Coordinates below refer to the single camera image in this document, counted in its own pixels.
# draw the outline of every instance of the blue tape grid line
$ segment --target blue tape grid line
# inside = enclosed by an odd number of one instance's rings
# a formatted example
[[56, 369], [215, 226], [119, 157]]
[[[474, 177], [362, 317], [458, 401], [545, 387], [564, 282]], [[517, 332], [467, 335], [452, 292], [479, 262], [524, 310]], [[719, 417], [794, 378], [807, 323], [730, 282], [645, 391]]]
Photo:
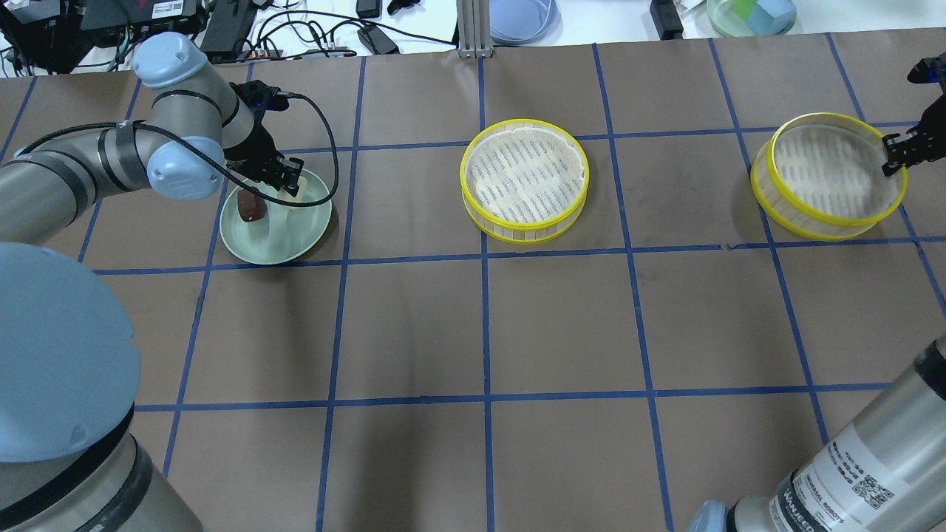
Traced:
[[342, 318], [345, 308], [345, 286], [348, 279], [348, 256], [351, 250], [352, 213], [355, 211], [355, 178], [358, 175], [359, 135], [361, 132], [361, 108], [364, 101], [364, 72], [367, 61], [361, 58], [358, 80], [358, 99], [355, 105], [355, 132], [352, 137], [352, 162], [348, 183], [348, 210], [345, 213], [345, 239], [342, 247], [342, 273], [339, 277], [339, 305], [335, 312], [335, 340], [332, 346], [332, 368], [328, 381], [328, 402], [325, 406], [325, 432], [322, 442], [322, 469], [319, 476], [319, 493], [316, 505], [316, 532], [322, 532], [325, 523], [325, 495], [328, 490], [329, 455], [332, 447], [332, 427], [335, 420], [336, 391], [339, 381], [339, 352], [342, 348]]
[[[719, 82], [723, 88], [723, 96], [726, 99], [726, 106], [729, 108], [729, 116], [732, 118], [732, 126], [736, 129], [736, 138], [739, 140], [739, 150], [743, 154], [745, 162], [745, 171], [748, 174], [752, 170], [752, 160], [749, 158], [748, 150], [745, 148], [745, 138], [742, 128], [739, 125], [739, 117], [736, 114], [736, 106], [732, 101], [732, 94], [729, 92], [729, 86], [726, 81], [726, 73], [723, 70], [723, 64], [720, 62], [719, 53], [716, 51], [716, 43], [709, 39], [709, 52], [712, 55], [713, 63], [716, 65], [716, 73], [719, 75]], [[812, 409], [815, 411], [815, 423], [818, 427], [818, 433], [821, 436], [821, 442], [828, 443], [828, 428], [825, 425], [824, 416], [821, 413], [821, 402], [818, 400], [818, 394], [815, 390], [815, 380], [812, 377], [812, 369], [808, 364], [808, 354], [805, 351], [804, 342], [801, 340], [801, 330], [798, 327], [798, 320], [795, 316], [795, 306], [792, 304], [792, 296], [788, 292], [788, 283], [785, 280], [785, 272], [781, 268], [781, 259], [779, 258], [779, 247], [772, 237], [772, 227], [769, 225], [768, 216], [759, 206], [759, 216], [762, 220], [762, 228], [765, 230], [765, 240], [768, 244], [769, 253], [772, 256], [772, 265], [775, 267], [776, 278], [779, 280], [779, 289], [781, 297], [785, 303], [785, 311], [788, 314], [788, 322], [792, 328], [792, 335], [795, 338], [795, 347], [798, 352], [798, 362], [801, 365], [801, 372], [805, 377], [805, 385], [808, 390], [808, 396], [812, 402]]]
[[[848, 87], [848, 94], [850, 95], [850, 101], [854, 105], [854, 110], [857, 112], [857, 117], [861, 121], [867, 121], [867, 118], [864, 116], [864, 111], [861, 108], [861, 103], [857, 99], [857, 92], [854, 90], [853, 84], [850, 82], [848, 77], [848, 71], [844, 67], [844, 63], [841, 61], [840, 54], [837, 53], [837, 46], [834, 45], [834, 37], [831, 33], [825, 33], [825, 39], [828, 40], [828, 46], [831, 48], [831, 53], [834, 56], [834, 62], [837, 64], [838, 72], [841, 74], [841, 79], [844, 80], [844, 84]], [[875, 125], [878, 127], [913, 127], [916, 122], [893, 122], [885, 123], [880, 125]], [[939, 282], [937, 281], [936, 275], [933, 273], [933, 268], [930, 266], [930, 260], [926, 256], [926, 252], [923, 250], [923, 239], [917, 237], [917, 231], [913, 226], [913, 222], [910, 221], [910, 215], [906, 212], [906, 207], [903, 206], [903, 203], [900, 204], [900, 216], [903, 218], [903, 224], [906, 225], [906, 230], [910, 234], [909, 241], [917, 246], [917, 254], [920, 257], [920, 263], [923, 266], [923, 271], [926, 272], [926, 277], [930, 281], [930, 287], [933, 289], [933, 293], [937, 297], [937, 302], [939, 303], [939, 310], [946, 316], [946, 298], [943, 297], [942, 289], [939, 287]]]
[[[816, 384], [815, 391], [821, 393], [881, 391], [889, 386], [889, 382], [857, 382], [851, 384]], [[744, 388], [684, 388], [654, 390], [653, 394], [659, 398], [689, 398], [689, 397], [718, 397], [718, 396], [751, 396], [751, 395], [779, 395], [804, 394], [808, 386], [752, 386]], [[545, 401], [545, 400], [595, 400], [595, 399], [646, 399], [647, 390], [605, 390], [598, 392], [547, 392], [521, 394], [490, 394], [465, 396], [417, 396], [407, 398], [368, 398], [368, 399], [336, 399], [335, 408], [357, 408], [364, 406], [391, 406], [404, 404], [453, 404], [477, 402], [515, 402], [515, 401]], [[230, 410], [273, 410], [285, 408], [327, 408], [327, 400], [290, 400], [290, 401], [258, 401], [258, 402], [211, 402], [189, 404], [139, 404], [135, 412], [224, 412]]]
[[657, 416], [657, 396], [654, 393], [654, 379], [651, 375], [650, 355], [647, 352], [647, 336], [644, 332], [643, 313], [640, 308], [640, 293], [638, 290], [637, 268], [634, 263], [634, 246], [627, 224], [627, 213], [624, 209], [624, 189], [621, 183], [621, 169], [618, 165], [618, 149], [615, 143], [614, 124], [611, 119], [611, 105], [607, 98], [607, 85], [604, 82], [604, 70], [601, 67], [601, 56], [598, 45], [591, 45], [594, 55], [595, 69], [598, 73], [598, 84], [601, 88], [601, 100], [604, 105], [604, 120], [607, 124], [608, 145], [611, 149], [611, 169], [614, 172], [614, 188], [618, 197], [618, 211], [621, 214], [621, 230], [624, 236], [624, 252], [627, 255], [627, 271], [631, 281], [631, 296], [634, 304], [634, 317], [638, 326], [638, 342], [640, 345], [640, 363], [643, 367], [644, 385], [646, 387], [647, 408], [651, 419], [651, 433], [654, 438], [654, 455], [657, 462], [657, 478], [660, 483], [660, 499], [663, 502], [663, 518], [667, 530], [674, 532], [674, 515], [671, 511], [670, 490], [667, 486], [667, 470], [663, 457], [663, 442], [660, 438], [660, 420]]
[[[246, 81], [253, 78], [253, 65], [250, 64], [246, 70]], [[187, 381], [190, 377], [190, 367], [194, 360], [194, 346], [197, 343], [197, 334], [201, 326], [201, 316], [203, 314], [203, 303], [207, 295], [207, 288], [210, 286], [210, 274], [213, 272], [214, 253], [217, 250], [217, 239], [220, 232], [220, 212], [223, 210], [223, 204], [227, 199], [226, 183], [220, 187], [220, 195], [217, 201], [217, 213], [214, 215], [214, 228], [210, 232], [210, 245], [207, 248], [207, 260], [203, 265], [203, 281], [201, 282], [200, 295], [197, 297], [197, 305], [194, 309], [194, 321], [191, 324], [190, 337], [187, 339], [187, 353], [184, 356], [184, 369], [181, 371], [181, 383], [178, 386], [177, 404], [184, 404], [184, 396], [187, 392]], [[161, 473], [167, 477], [170, 473], [171, 460], [174, 457], [174, 445], [177, 442], [178, 428], [181, 424], [181, 410], [174, 412], [174, 418], [171, 421], [170, 435], [167, 438], [167, 450], [165, 451], [165, 461], [161, 467]]]
[[7, 135], [7, 140], [3, 143], [3, 149], [0, 149], [0, 161], [3, 161], [3, 158], [7, 156], [7, 150], [9, 149], [9, 143], [13, 141], [13, 135], [16, 133], [16, 127], [20, 125], [20, 118], [23, 118], [23, 113], [26, 111], [26, 106], [29, 103], [29, 97], [33, 94], [33, 87], [36, 86], [36, 79], [32, 78], [29, 81], [29, 86], [26, 88], [26, 94], [23, 96], [23, 102], [20, 103], [20, 110], [16, 113], [16, 118], [13, 118], [13, 125], [9, 128], [9, 134]]
[[[480, 131], [486, 129], [486, 79], [483, 58], [477, 61], [480, 95]], [[486, 532], [496, 530], [496, 505], [493, 484], [493, 385], [489, 345], [489, 251], [486, 234], [480, 233], [482, 266], [482, 392], [483, 392], [483, 457], [486, 466]]]

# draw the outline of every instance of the black box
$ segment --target black box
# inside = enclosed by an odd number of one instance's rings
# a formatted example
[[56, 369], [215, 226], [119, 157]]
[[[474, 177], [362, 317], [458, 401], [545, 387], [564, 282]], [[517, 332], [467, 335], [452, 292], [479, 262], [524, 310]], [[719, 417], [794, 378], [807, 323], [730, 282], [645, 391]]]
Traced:
[[82, 31], [101, 48], [117, 46], [131, 27], [132, 38], [164, 31], [193, 34], [207, 24], [201, 0], [88, 0]]

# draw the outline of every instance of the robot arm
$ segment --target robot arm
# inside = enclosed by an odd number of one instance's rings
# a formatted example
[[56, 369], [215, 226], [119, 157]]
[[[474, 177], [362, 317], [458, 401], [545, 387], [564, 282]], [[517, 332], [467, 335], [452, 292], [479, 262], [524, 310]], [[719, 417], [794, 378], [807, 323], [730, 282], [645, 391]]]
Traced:
[[[177, 33], [142, 44], [134, 71], [158, 92], [154, 118], [145, 124], [180, 136], [219, 165], [225, 158], [246, 177], [295, 195], [302, 161], [283, 157], [262, 127], [266, 109], [280, 108], [278, 89], [227, 84]], [[0, 241], [42, 243], [106, 196], [151, 186], [171, 198], [198, 200], [223, 181], [185, 147], [131, 120], [31, 147], [0, 167]]]
[[884, 175], [890, 177], [903, 167], [946, 157], [946, 53], [917, 63], [906, 77], [911, 83], [939, 83], [943, 96], [923, 112], [916, 127], [905, 134], [884, 137], [887, 162]]

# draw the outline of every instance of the blue tape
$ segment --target blue tape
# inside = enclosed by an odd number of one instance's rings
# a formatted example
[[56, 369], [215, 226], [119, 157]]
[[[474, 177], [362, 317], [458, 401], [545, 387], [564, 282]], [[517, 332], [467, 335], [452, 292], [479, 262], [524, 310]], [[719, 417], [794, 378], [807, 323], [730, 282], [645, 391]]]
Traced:
[[0, 161], [3, 161], [3, 158], [7, 156], [9, 143], [13, 141], [13, 135], [16, 133], [16, 128], [20, 125], [20, 118], [23, 118], [23, 113], [26, 111], [26, 106], [29, 103], [29, 97], [32, 96], [33, 87], [36, 86], [36, 80], [38, 79], [38, 77], [34, 77], [29, 81], [26, 94], [23, 96], [23, 103], [20, 104], [20, 110], [16, 113], [16, 118], [13, 118], [13, 125], [9, 128], [9, 134], [7, 135], [7, 140], [3, 143], [3, 149], [0, 149]]
[[[739, 117], [736, 115], [736, 106], [732, 102], [732, 94], [729, 92], [729, 86], [726, 81], [726, 74], [723, 71], [723, 64], [719, 59], [719, 53], [716, 51], [716, 43], [708, 40], [709, 52], [712, 55], [713, 63], [716, 65], [716, 74], [719, 76], [720, 84], [723, 87], [723, 96], [726, 98], [726, 105], [729, 108], [729, 116], [732, 118], [732, 125], [736, 129], [736, 138], [739, 140], [739, 150], [743, 154], [745, 171], [749, 173], [752, 170], [752, 162], [749, 159], [748, 151], [745, 148], [745, 139], [742, 129], [739, 126]], [[798, 352], [798, 362], [801, 364], [801, 372], [805, 376], [805, 384], [808, 389], [808, 396], [812, 402], [812, 409], [815, 411], [815, 423], [818, 427], [818, 433], [821, 436], [822, 443], [828, 443], [828, 429], [825, 425], [824, 416], [821, 414], [821, 403], [815, 392], [815, 381], [812, 378], [812, 370], [808, 364], [808, 354], [805, 351], [805, 345], [801, 340], [801, 330], [798, 327], [798, 320], [795, 316], [795, 307], [792, 305], [792, 297], [788, 293], [788, 284], [785, 281], [785, 272], [781, 268], [781, 259], [775, 239], [772, 237], [772, 227], [769, 224], [768, 217], [759, 207], [759, 217], [762, 220], [762, 228], [765, 230], [765, 240], [768, 243], [769, 253], [772, 256], [772, 264], [775, 267], [776, 277], [779, 280], [781, 297], [785, 303], [785, 311], [788, 313], [788, 321], [792, 328], [792, 336], [795, 338], [795, 347]]]
[[621, 184], [621, 170], [618, 168], [618, 149], [615, 144], [614, 122], [611, 116], [611, 106], [607, 98], [607, 86], [604, 83], [604, 70], [601, 67], [601, 56], [598, 45], [591, 45], [594, 55], [595, 69], [598, 72], [598, 84], [601, 88], [601, 100], [604, 105], [604, 120], [607, 124], [608, 144], [611, 149], [611, 168], [614, 172], [614, 187], [618, 196], [618, 210], [621, 213], [621, 230], [624, 235], [624, 247], [627, 254], [627, 270], [630, 274], [631, 296], [634, 303], [634, 317], [638, 325], [638, 342], [640, 344], [640, 362], [643, 366], [644, 383], [647, 387], [647, 408], [651, 418], [651, 433], [654, 437], [654, 454], [657, 461], [657, 478], [660, 482], [660, 498], [663, 502], [663, 517], [667, 530], [674, 532], [674, 515], [671, 511], [670, 490], [667, 486], [667, 470], [664, 464], [663, 443], [660, 438], [660, 421], [657, 416], [657, 400], [654, 396], [654, 380], [651, 376], [650, 356], [647, 352], [647, 339], [644, 333], [643, 314], [640, 310], [640, 294], [638, 291], [638, 276], [634, 265], [634, 252], [631, 243], [631, 234], [627, 225], [627, 213], [624, 209], [624, 191]]
[[834, 63], [837, 64], [838, 72], [841, 73], [841, 79], [844, 80], [844, 86], [848, 88], [850, 102], [854, 105], [854, 112], [857, 113], [857, 117], [860, 118], [862, 122], [866, 122], [867, 119], [864, 118], [864, 111], [861, 110], [861, 104], [857, 101], [857, 95], [854, 94], [854, 86], [850, 84], [848, 71], [845, 70], [844, 64], [841, 63], [841, 56], [837, 53], [837, 46], [834, 45], [834, 38], [831, 36], [831, 33], [825, 33], [825, 39], [828, 40], [828, 47], [831, 48], [831, 55], [834, 56]]
[[355, 104], [355, 131], [352, 136], [352, 164], [348, 184], [348, 209], [345, 213], [345, 240], [342, 247], [342, 274], [339, 278], [339, 306], [335, 312], [335, 340], [332, 346], [332, 369], [328, 381], [328, 403], [325, 411], [325, 433], [322, 443], [322, 471], [319, 475], [318, 503], [316, 505], [316, 532], [322, 532], [325, 523], [325, 491], [328, 489], [328, 460], [332, 446], [335, 422], [335, 396], [339, 384], [339, 354], [342, 348], [342, 318], [345, 309], [345, 287], [348, 282], [348, 255], [352, 243], [352, 216], [355, 211], [355, 179], [358, 172], [361, 108], [364, 102], [364, 72], [366, 61], [361, 58], [358, 80], [358, 99]]

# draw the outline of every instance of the table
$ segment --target table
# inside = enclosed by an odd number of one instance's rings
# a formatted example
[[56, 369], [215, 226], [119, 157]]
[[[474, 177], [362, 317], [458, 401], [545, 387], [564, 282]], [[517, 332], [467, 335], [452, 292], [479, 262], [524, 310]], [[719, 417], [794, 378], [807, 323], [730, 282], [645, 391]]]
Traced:
[[[208, 529], [685, 530], [705, 499], [770, 493], [943, 331], [946, 167], [911, 168], [904, 209], [836, 244], [761, 216], [746, 171], [806, 112], [909, 127], [938, 89], [906, 71], [944, 46], [932, 28], [221, 67], [326, 110], [344, 179], [324, 240], [255, 267], [219, 240], [226, 190], [142, 191], [48, 245], [127, 307], [132, 432]], [[151, 100], [130, 73], [3, 88], [0, 158]], [[536, 247], [481, 234], [457, 183], [465, 144], [515, 116], [591, 164], [582, 217]], [[308, 110], [266, 125], [329, 172]]]

